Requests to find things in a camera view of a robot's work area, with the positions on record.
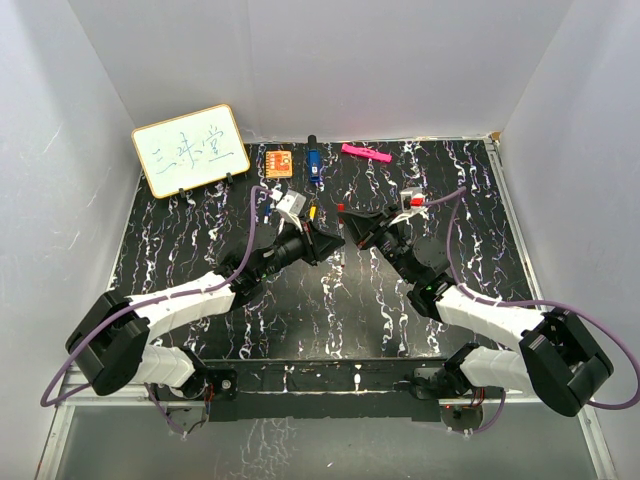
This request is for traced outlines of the blue marker pen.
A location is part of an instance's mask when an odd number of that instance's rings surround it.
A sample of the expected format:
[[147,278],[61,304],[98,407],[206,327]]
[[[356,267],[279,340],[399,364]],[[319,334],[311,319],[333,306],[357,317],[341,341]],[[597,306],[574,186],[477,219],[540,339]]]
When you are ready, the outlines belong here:
[[265,207],[264,210],[264,214],[263,214],[263,224],[268,225],[270,218],[271,218],[271,213],[272,213],[272,209],[273,209],[273,204],[272,203],[268,203]]

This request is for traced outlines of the red marker pen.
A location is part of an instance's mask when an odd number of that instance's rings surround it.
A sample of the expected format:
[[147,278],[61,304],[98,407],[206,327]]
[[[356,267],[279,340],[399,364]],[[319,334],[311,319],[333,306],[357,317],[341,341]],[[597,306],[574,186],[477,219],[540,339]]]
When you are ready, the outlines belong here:
[[338,227],[339,227],[339,233],[340,233],[340,237],[342,239],[342,245],[340,247],[340,266],[341,268],[345,268],[346,266],[346,252],[345,252],[345,245],[346,245],[346,240],[345,240],[345,233],[344,233],[344,223],[343,220],[341,218],[338,219]]

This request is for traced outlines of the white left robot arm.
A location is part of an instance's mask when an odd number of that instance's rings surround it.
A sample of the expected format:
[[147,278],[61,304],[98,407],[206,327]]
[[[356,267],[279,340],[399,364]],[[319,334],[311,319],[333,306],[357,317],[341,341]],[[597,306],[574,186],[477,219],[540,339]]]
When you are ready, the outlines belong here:
[[103,293],[65,348],[99,396],[145,383],[197,398],[206,388],[207,367],[190,349],[157,346],[155,340],[247,305],[262,293],[266,278],[296,261],[315,266],[344,244],[310,221],[282,230],[259,224],[247,240],[225,249],[214,270],[195,280],[143,295],[125,296],[116,289]]

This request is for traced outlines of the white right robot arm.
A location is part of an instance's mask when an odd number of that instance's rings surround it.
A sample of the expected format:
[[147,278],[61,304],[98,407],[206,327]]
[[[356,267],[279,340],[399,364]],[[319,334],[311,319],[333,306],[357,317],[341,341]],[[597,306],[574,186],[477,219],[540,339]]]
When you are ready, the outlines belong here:
[[559,307],[541,312],[468,297],[449,274],[445,245],[428,236],[411,239],[398,215],[396,206],[338,214],[358,249],[376,248],[410,285],[407,296],[419,315],[500,346],[465,344],[436,373],[416,377],[418,388],[438,397],[466,397],[486,387],[517,390],[563,416],[576,415],[614,372],[581,319]]

